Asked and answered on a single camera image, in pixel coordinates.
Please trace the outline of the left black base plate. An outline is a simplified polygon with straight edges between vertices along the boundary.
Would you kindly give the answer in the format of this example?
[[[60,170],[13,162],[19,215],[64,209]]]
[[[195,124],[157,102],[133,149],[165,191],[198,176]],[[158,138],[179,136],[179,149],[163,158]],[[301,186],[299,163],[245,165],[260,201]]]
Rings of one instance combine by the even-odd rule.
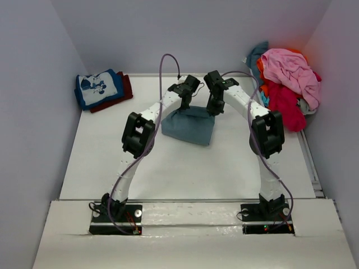
[[[112,216],[115,225],[107,215],[107,209],[99,202],[90,202],[91,235],[134,235],[142,234],[142,204],[128,203],[119,216]]]

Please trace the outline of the teal t shirt in pile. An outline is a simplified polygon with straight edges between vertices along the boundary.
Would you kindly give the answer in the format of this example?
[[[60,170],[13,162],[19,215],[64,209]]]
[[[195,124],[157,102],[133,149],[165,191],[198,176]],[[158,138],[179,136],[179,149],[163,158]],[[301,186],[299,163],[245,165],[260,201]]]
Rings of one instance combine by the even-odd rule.
[[[252,71],[252,74],[259,82],[259,85],[263,85],[264,82],[260,78],[260,71],[257,67],[257,60],[261,58],[261,56],[269,49],[269,42],[263,41],[261,43],[258,43],[252,51],[249,52],[249,54],[246,56],[244,63],[246,66]]]

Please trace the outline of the grey-blue t shirt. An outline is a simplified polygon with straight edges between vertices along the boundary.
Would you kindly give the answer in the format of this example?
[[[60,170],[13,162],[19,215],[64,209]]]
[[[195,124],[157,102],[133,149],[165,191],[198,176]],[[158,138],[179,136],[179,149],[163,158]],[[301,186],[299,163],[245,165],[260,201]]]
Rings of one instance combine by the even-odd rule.
[[[191,106],[177,109],[166,116],[162,122],[162,134],[177,140],[200,146],[209,146],[215,117],[209,115],[205,107]]]

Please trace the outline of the light blue t shirt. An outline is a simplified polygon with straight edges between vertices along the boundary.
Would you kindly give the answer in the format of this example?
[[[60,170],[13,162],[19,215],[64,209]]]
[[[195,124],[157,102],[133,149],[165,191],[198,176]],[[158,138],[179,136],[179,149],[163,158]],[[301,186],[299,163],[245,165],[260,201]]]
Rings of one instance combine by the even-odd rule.
[[[270,101],[269,97],[267,97],[263,91],[260,92],[260,97],[264,107],[268,108]]]

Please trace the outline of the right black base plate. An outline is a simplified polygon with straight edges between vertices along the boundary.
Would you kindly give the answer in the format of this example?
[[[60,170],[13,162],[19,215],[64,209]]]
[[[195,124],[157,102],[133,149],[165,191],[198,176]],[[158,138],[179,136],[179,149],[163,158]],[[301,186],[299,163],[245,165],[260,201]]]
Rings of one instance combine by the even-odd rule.
[[[245,203],[241,205],[236,217],[242,222],[242,231],[245,235],[263,234],[295,234],[292,218],[287,218],[289,205],[276,211],[274,214],[264,216],[259,210],[258,203]]]

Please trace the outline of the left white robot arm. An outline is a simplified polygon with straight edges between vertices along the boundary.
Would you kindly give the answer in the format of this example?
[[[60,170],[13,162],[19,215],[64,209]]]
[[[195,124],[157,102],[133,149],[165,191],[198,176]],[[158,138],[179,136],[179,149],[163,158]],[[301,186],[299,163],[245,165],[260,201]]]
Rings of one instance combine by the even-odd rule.
[[[182,76],[151,107],[128,116],[121,138],[123,155],[118,178],[112,190],[102,197],[104,213],[111,222],[123,218],[132,179],[140,161],[151,152],[162,119],[177,109],[188,109],[199,85],[200,81],[194,76]]]

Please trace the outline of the pink t shirt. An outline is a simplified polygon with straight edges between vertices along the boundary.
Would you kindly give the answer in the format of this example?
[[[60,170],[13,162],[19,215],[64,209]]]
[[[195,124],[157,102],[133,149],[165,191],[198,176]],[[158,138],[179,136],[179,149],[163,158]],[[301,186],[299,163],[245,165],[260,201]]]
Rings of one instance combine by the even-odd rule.
[[[287,49],[269,49],[261,56],[264,78],[301,95],[310,110],[319,107],[321,83],[305,57]]]

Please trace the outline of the magenta t shirt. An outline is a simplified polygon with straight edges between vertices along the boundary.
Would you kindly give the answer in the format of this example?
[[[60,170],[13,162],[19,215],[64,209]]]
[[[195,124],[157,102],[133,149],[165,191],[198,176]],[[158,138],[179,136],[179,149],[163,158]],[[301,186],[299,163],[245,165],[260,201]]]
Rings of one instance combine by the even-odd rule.
[[[301,95],[293,92],[282,84],[276,84],[269,80],[269,109],[279,111],[283,117],[283,124],[292,132],[299,132],[306,127],[305,116],[301,113],[297,106],[298,97]]]

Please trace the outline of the folded blue mickey t shirt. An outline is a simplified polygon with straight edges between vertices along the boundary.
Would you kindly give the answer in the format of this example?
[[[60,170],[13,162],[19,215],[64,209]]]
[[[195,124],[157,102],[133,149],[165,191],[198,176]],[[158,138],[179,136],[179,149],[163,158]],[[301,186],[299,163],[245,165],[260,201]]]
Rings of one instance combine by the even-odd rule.
[[[82,110],[90,110],[112,95],[123,95],[121,78],[112,69],[97,75],[77,75],[75,82],[74,92]]]

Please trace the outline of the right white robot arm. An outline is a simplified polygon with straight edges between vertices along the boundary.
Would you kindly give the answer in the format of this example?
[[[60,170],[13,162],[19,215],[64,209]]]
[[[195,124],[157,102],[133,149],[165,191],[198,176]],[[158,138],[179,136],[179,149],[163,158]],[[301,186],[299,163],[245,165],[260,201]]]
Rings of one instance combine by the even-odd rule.
[[[288,208],[278,174],[278,156],[285,142],[282,115],[260,105],[235,79],[225,79],[218,71],[207,73],[204,81],[210,91],[207,112],[217,116],[224,112],[227,104],[243,116],[248,122],[250,147],[259,162],[259,202],[243,204],[240,219],[244,222],[274,221]]]

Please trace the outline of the folded dark red t shirt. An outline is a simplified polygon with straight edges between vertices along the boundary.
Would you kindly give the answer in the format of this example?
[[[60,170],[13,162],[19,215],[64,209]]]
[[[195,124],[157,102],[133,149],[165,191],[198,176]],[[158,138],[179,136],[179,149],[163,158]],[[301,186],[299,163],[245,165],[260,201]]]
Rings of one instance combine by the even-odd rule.
[[[93,108],[90,109],[91,113],[96,113],[116,104],[122,103],[124,101],[130,100],[133,98],[132,86],[130,82],[129,75],[124,75],[123,72],[118,72],[117,76],[121,78],[123,85],[123,95],[119,96],[119,94],[112,95],[108,98],[105,98],[104,101]]]

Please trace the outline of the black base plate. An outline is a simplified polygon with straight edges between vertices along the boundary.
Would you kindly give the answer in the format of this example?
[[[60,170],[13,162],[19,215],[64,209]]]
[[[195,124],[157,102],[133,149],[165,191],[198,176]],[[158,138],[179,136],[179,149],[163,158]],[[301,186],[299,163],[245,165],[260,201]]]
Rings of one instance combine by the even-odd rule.
[[[242,231],[245,235],[263,234],[295,234],[292,218],[287,218],[289,205],[276,211],[274,214],[264,216],[259,210],[258,203],[245,203],[241,205],[236,217],[242,222]]]
[[[91,235],[134,235],[142,234],[142,204],[128,203],[119,216],[112,216],[115,225],[107,215],[107,209],[99,202],[90,202]]]

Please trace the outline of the grey white t shirt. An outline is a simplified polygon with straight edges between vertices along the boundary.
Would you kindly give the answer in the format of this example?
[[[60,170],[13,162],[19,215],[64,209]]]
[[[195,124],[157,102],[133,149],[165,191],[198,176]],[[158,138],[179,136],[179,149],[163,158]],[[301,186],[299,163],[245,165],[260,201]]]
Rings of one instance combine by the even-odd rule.
[[[303,115],[313,115],[317,111],[317,109],[311,110],[308,103],[303,98],[297,99],[297,106],[299,107],[299,109]]]

